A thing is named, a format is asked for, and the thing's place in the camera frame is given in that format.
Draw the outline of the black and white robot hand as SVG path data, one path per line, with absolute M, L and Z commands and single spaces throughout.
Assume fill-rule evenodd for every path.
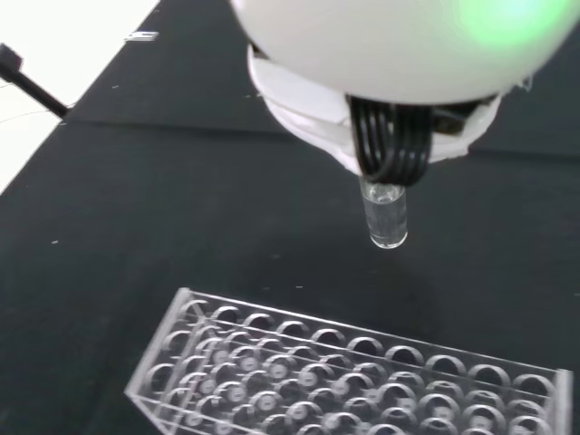
M 368 182 L 466 155 L 556 54 L 576 1 L 233 1 L 273 118 Z

